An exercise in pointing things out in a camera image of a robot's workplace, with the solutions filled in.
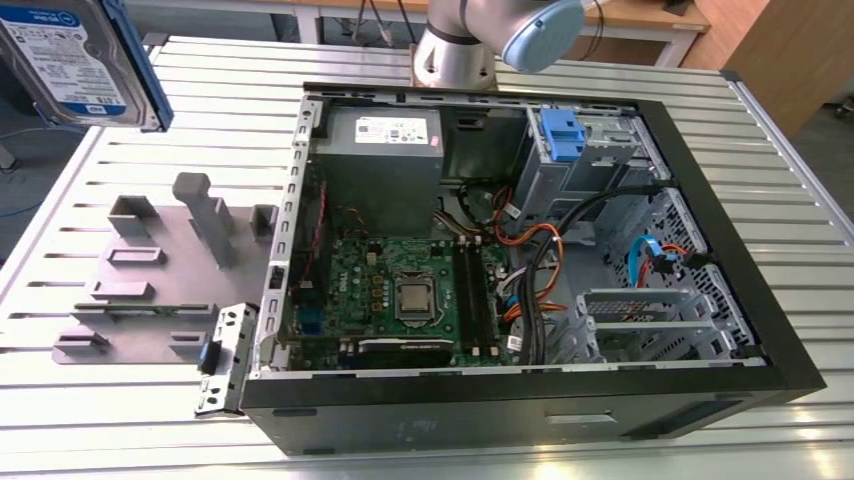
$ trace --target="table leg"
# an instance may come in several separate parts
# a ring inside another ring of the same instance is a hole
[[[300,43],[320,43],[320,9],[311,5],[294,5],[294,16]]]
[[[682,64],[682,60],[694,45],[697,39],[697,32],[673,32],[673,39],[665,46],[662,54],[655,62],[657,67],[678,67]]]

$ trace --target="blue connector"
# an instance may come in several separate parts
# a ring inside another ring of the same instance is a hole
[[[631,248],[629,249],[629,285],[631,288],[638,288],[638,276],[639,276],[639,268],[638,268],[638,257],[641,253],[646,252],[650,258],[657,261],[653,265],[658,264],[662,268],[673,265],[678,257],[673,253],[665,252],[658,239],[651,235],[641,235],[635,238],[634,243],[631,244]]]

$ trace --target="slotted aluminum table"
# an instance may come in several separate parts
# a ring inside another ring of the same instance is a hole
[[[286,459],[244,419],[196,421],[192,365],[62,366],[59,330],[111,237],[119,194],[176,204],[179,172],[228,205],[278,203],[304,81],[407,85],[406,52],[172,37],[152,60],[166,134],[91,129],[0,271],[0,472],[91,478],[850,478],[853,229],[738,82],[718,73],[561,63],[503,90],[661,100],[829,388],[669,441]]]

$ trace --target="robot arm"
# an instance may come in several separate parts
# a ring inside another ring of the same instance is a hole
[[[579,0],[435,0],[414,69],[430,87],[486,89],[495,55],[521,72],[551,65],[585,24]]]

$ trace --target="floor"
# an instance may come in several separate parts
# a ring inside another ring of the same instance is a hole
[[[794,136],[794,144],[825,188],[854,218],[854,118],[834,118],[824,108]]]
[[[24,115],[0,99],[0,137],[23,129],[44,127],[38,115]],[[8,258],[38,208],[83,135],[66,130],[38,130],[0,140],[19,161],[19,168],[0,174],[0,264]]]

